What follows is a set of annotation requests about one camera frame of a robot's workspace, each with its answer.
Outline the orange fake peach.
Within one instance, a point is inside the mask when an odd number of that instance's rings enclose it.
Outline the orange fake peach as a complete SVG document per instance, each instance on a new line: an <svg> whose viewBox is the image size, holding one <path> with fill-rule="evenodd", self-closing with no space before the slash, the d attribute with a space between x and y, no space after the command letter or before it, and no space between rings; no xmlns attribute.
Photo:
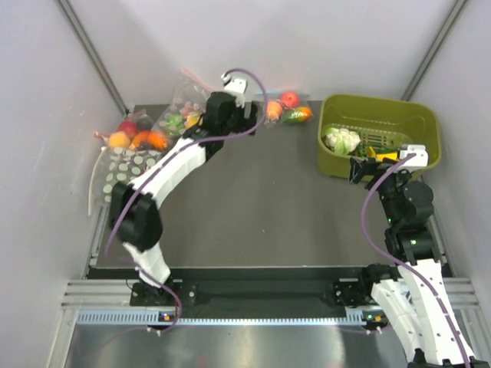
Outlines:
<svg viewBox="0 0 491 368"><path fill-rule="evenodd" d="M283 112L282 104L277 100L270 100L267 103L266 117L268 120L279 120Z"/></svg>

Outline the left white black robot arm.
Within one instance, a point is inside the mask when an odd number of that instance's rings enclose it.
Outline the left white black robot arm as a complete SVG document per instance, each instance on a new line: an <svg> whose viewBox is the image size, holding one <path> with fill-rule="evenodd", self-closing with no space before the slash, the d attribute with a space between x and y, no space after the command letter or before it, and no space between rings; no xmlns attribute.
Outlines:
<svg viewBox="0 0 491 368"><path fill-rule="evenodd" d="M261 123L257 103L238 105L237 97L213 92L197 122L154 166L128 183L114 185L110 203L110 240L122 242L133 259L147 294L158 304L174 293L170 267L160 249L163 221L160 207L166 197L195 169L204 165L226 140L253 135Z"/></svg>

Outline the blue zip clear bag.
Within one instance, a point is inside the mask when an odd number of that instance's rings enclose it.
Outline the blue zip clear bag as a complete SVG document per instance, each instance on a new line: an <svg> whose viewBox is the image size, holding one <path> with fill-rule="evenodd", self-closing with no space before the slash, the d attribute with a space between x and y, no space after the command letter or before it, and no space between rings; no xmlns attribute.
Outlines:
<svg viewBox="0 0 491 368"><path fill-rule="evenodd" d="M296 92L296 94L297 94L297 95L299 95L299 97L300 97L300 99L301 99L301 102L300 102L300 105L299 105L298 107L309 107L309 108L310 108L310 106L308 105L308 97L309 97L309 95L308 95L307 93L304 93L304 92L299 92L299 91L294 91L294 90L284 90L284 91L280 91L280 92L269 92L269 93L267 93L268 102L269 102L270 100L277 100L277 101L279 101L279 102L280 102L280 97L281 97L281 95L283 95L283 94L284 94L284 92L287 92L287 91L293 91L293 92ZM284 124L284 123L282 123L282 116L281 116L281 118L280 118L279 120L268 120L268 119L267 119L267 117L266 117L266 118L265 118L265 123L264 123L264 125L265 125L266 127L268 127L268 128L273 128L273 127L275 127L275 126L277 126L277 125L279 125L279 124L282 124L282 125L287 125L287 126L293 126L293 125L303 125L303 124L305 124L305 123L299 123L299 124Z"/></svg>

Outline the red fake apple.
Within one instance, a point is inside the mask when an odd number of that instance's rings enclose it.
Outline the red fake apple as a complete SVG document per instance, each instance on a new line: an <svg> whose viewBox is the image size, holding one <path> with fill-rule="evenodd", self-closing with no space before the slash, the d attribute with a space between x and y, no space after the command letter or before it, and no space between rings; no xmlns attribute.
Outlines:
<svg viewBox="0 0 491 368"><path fill-rule="evenodd" d="M296 92L287 91L280 97L280 102L286 109L295 109L300 105L301 99Z"/></svg>

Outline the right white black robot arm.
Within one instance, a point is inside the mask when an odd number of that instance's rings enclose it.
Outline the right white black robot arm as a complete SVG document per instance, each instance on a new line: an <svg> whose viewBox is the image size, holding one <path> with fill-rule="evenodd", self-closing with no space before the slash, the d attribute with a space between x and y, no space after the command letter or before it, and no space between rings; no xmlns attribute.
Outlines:
<svg viewBox="0 0 491 368"><path fill-rule="evenodd" d="M443 282L441 254L427 223L434 213L433 191L414 180L406 164L410 153L398 161L375 158L350 159L348 180L358 184L369 176L361 224L373 195L387 217L386 249L370 235L370 246L393 266L369 265L362 269L358 294L376 303L397 335L409 367L488 367L476 357L456 322Z"/></svg>

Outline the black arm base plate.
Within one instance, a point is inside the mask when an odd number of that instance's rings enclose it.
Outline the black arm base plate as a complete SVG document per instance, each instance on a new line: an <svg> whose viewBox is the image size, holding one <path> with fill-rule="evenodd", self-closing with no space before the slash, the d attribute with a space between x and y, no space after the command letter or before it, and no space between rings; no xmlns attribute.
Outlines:
<svg viewBox="0 0 491 368"><path fill-rule="evenodd" d="M240 301L314 300L329 307L374 304L369 281L377 264L361 267L173 268L165 281L140 277L137 304L163 305L173 295L184 305L213 299Z"/></svg>

